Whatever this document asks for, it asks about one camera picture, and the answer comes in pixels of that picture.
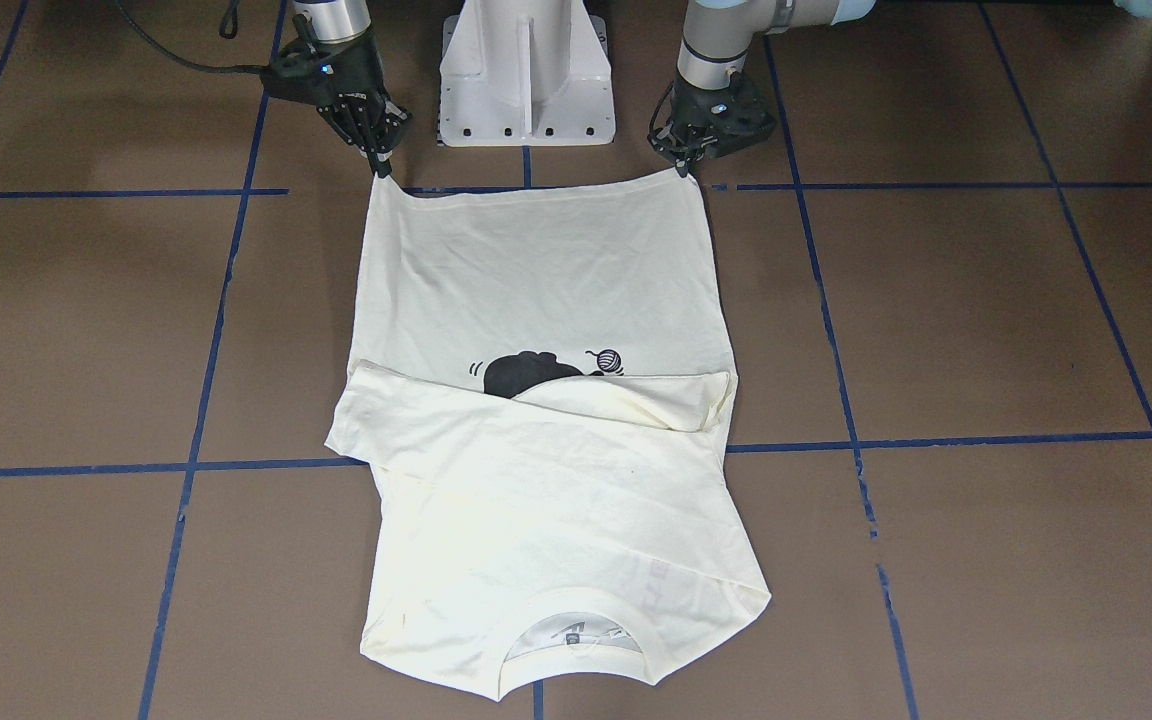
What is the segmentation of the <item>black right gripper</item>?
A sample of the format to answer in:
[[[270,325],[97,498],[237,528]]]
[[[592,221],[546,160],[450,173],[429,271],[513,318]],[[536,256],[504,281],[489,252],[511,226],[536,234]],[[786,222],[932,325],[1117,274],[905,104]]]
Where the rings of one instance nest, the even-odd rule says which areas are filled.
[[[367,160],[376,179],[392,174],[391,156],[406,136],[411,114],[392,99],[372,29],[316,50],[320,118]]]

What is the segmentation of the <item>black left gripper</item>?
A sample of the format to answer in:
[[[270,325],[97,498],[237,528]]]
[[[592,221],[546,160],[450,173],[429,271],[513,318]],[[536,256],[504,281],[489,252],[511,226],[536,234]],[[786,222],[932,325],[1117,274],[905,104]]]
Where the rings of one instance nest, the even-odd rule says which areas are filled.
[[[647,132],[649,145],[670,162],[681,177],[689,177],[708,152],[717,152],[719,114],[726,109],[727,88],[696,88],[685,79],[676,79],[658,101],[659,108],[669,106],[666,122]]]

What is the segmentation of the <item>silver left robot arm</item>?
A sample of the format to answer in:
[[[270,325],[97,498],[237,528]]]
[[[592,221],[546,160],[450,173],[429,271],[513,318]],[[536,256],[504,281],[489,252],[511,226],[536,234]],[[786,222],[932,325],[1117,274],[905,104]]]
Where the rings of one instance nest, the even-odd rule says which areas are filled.
[[[681,177],[696,165],[768,141],[776,119],[745,65],[758,35],[836,26],[865,17],[873,1],[690,1],[675,77],[652,114],[649,145]]]

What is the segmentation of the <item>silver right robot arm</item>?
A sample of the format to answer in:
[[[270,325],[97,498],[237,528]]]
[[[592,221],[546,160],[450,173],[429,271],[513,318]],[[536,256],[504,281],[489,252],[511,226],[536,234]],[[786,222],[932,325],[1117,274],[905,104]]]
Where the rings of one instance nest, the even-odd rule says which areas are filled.
[[[348,145],[365,156],[376,177],[391,176],[391,156],[410,114],[385,88],[381,55],[365,1],[294,1],[296,40],[283,60],[303,101]]]

